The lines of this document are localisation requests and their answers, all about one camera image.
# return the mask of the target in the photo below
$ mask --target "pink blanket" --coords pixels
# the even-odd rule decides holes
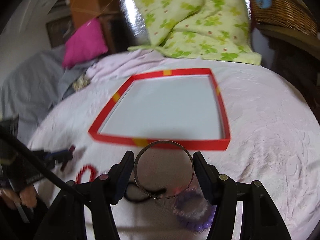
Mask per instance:
[[[120,68],[127,65],[124,60],[127,57],[127,54],[107,57],[104,60],[112,58],[123,63],[113,62],[105,68],[112,68],[112,75],[124,75],[119,69],[114,69],[116,65]],[[231,142],[224,152],[202,151],[204,158],[235,181],[262,181],[279,209],[292,240],[306,240],[320,219],[320,127],[302,95],[282,77],[261,66],[201,59],[162,60],[165,65],[149,70],[212,70],[227,111]],[[125,69],[127,75],[136,71],[136,65],[131,66]],[[101,109],[126,79],[115,78],[91,84],[74,93],[58,104],[34,133],[29,143],[34,150],[44,148],[55,151],[76,146],[78,154],[72,162],[74,166],[70,166],[72,169],[64,173],[58,167],[55,169],[64,181],[75,180],[84,165],[95,166],[100,174],[119,163],[127,150],[135,154],[141,150],[140,147],[100,143],[88,134]],[[145,169],[150,171],[152,167],[145,166]],[[88,180],[89,173],[86,172],[82,181]],[[59,192],[47,180],[39,182],[36,188],[47,203],[52,203]],[[203,240],[209,232],[194,234],[181,228],[172,214],[170,202],[160,205],[149,201],[136,205],[122,199],[112,206],[112,212],[121,240]],[[242,203],[239,202],[233,240],[240,236],[241,214]],[[87,209],[85,217],[88,240],[94,240],[91,213]]]
[[[136,50],[103,58],[87,70],[86,76],[92,83],[111,78],[122,78],[141,73],[160,65],[167,59],[154,50]]]

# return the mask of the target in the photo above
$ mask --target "hand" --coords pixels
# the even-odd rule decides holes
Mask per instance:
[[[15,203],[23,204],[28,208],[37,206],[37,192],[33,185],[26,187],[18,196],[12,189],[0,189],[0,196],[10,209],[16,209]]]

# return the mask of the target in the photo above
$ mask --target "metal sheet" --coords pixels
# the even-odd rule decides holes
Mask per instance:
[[[149,34],[143,16],[133,0],[120,0],[120,8],[124,14],[129,30],[133,35],[134,45],[149,45]]]

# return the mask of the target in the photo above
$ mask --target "purple bracelet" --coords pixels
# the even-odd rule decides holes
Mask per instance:
[[[205,215],[203,215],[199,219],[193,219],[192,215],[186,214],[182,210],[187,201],[191,200],[192,198],[200,197],[203,198],[201,190],[196,187],[189,188],[183,194],[176,197],[172,207],[173,214],[177,216],[177,220],[179,221],[180,225],[191,231],[202,231],[208,229],[212,225],[212,221],[216,211],[216,206],[210,205],[209,202],[207,203],[207,208],[204,211]]]

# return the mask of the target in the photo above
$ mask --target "white bedspread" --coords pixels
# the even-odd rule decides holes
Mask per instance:
[[[259,179],[279,209],[293,240],[307,239],[320,219],[320,127],[302,95],[288,82],[260,66],[232,62],[178,59],[153,68],[210,67],[221,88],[231,129],[225,152],[202,151],[207,162],[233,180]],[[106,102],[126,79],[92,84],[56,106],[40,125],[29,146],[57,150],[74,144],[73,170],[57,174],[75,180],[84,164],[99,173],[118,163],[126,150],[140,148],[99,143],[87,131]],[[59,190],[51,183],[37,185],[52,202]],[[233,239],[239,239],[238,205]],[[153,201],[136,205],[122,199],[112,207],[121,239],[205,239],[208,231],[194,234],[180,228],[171,205]],[[94,239],[86,211],[88,239]]]

